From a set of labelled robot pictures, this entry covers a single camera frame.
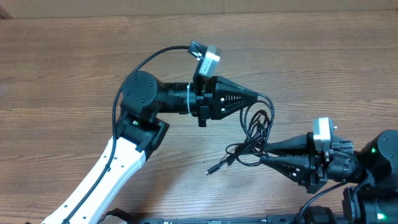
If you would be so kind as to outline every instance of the cable plug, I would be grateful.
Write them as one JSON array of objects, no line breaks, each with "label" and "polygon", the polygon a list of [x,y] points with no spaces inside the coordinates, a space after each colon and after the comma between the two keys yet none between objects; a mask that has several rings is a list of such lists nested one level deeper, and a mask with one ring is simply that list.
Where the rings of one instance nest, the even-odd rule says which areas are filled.
[{"label": "cable plug", "polygon": [[220,161],[218,164],[216,164],[213,167],[211,167],[210,169],[208,169],[206,171],[206,175],[210,175],[210,174],[218,171],[226,163],[226,161],[227,161],[227,159]]}]

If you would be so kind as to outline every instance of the wood grain surface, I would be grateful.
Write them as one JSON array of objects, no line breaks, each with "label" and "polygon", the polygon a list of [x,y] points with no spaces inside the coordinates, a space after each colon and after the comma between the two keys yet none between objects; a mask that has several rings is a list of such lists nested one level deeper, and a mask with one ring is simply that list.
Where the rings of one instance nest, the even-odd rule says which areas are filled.
[{"label": "wood grain surface", "polygon": [[[0,223],[40,223],[73,192],[111,136],[124,77],[152,52],[191,40],[223,49],[216,71],[269,95],[270,142],[330,116],[357,150],[398,128],[398,12],[300,12],[0,21]],[[168,52],[144,70],[189,82],[196,60]],[[241,142],[238,115],[160,114],[170,129],[116,207],[148,217],[295,213],[312,195],[266,167],[205,171]],[[341,213],[342,189],[316,201]]]},{"label": "wood grain surface", "polygon": [[398,0],[0,0],[15,19],[396,10]]}]

